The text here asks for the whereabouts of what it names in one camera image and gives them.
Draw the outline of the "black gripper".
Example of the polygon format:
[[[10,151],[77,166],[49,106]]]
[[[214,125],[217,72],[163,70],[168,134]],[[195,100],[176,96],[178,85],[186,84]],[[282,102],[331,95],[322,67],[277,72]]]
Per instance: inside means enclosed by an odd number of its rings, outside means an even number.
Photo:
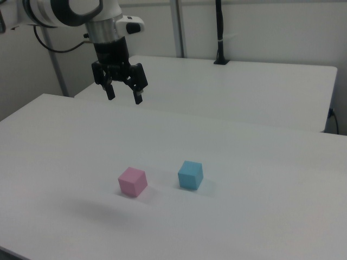
[[[94,49],[98,58],[92,63],[94,82],[102,86],[107,98],[115,98],[113,80],[124,82],[132,89],[135,103],[142,103],[142,93],[148,82],[141,63],[130,65],[126,38],[110,43],[95,43]]]

